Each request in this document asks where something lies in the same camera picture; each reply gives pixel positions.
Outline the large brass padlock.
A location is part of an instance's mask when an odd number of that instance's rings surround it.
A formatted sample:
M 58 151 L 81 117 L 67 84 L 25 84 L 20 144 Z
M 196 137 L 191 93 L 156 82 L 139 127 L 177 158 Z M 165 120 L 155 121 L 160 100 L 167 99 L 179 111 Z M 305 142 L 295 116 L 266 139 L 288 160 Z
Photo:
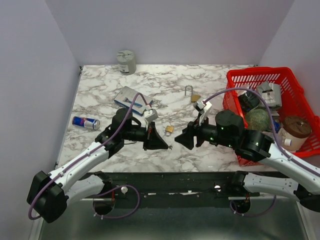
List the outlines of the large brass padlock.
M 185 86 L 185 88 L 184 88 L 184 95 L 185 96 L 187 95 L 187 90 L 190 90 L 190 92 L 191 92 L 191 96 L 190 96 L 190 102 L 191 103 L 196 103 L 201 98 L 200 95 L 194 94 L 194 88 L 193 88 L 192 85 L 186 85 Z

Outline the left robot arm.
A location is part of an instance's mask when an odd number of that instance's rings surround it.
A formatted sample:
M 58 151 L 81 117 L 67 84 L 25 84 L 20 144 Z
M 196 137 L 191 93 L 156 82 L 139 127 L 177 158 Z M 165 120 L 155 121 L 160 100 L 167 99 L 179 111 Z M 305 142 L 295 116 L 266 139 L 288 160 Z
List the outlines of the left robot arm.
M 83 177 L 92 168 L 111 158 L 125 145 L 125 141 L 142 142 L 146 150 L 167 150 L 168 144 L 156 130 L 158 113 L 149 108 L 143 113 L 144 124 L 127 108 L 121 108 L 105 128 L 77 157 L 65 165 L 45 173 L 39 171 L 32 179 L 27 195 L 30 205 L 28 217 L 42 218 L 47 223 L 56 221 L 73 201 L 98 195 L 107 197 L 111 185 L 99 175 Z

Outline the small brass padlock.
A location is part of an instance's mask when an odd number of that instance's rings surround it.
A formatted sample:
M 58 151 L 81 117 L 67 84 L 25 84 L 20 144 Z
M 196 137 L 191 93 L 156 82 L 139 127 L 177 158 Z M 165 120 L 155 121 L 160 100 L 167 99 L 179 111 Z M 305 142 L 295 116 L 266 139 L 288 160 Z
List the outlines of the small brass padlock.
M 164 132 L 164 135 L 166 137 L 169 137 L 174 131 L 174 127 L 171 126 L 171 125 L 167 125 L 166 128 L 165 128 L 165 132 Z

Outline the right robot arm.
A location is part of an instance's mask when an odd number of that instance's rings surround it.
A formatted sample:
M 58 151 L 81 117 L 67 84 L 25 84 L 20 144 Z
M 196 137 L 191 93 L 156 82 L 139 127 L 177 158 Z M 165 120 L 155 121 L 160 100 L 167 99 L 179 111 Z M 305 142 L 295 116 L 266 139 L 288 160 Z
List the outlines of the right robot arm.
M 299 202 L 303 207 L 320 210 L 320 169 L 287 150 L 258 130 L 245 128 L 243 119 L 230 110 L 215 116 L 215 125 L 206 119 L 188 123 L 175 142 L 189 150 L 204 142 L 229 147 L 245 160 L 269 166 L 285 175 L 284 178 L 237 172 L 230 183 L 230 191 L 241 196 L 248 193 L 268 193 Z

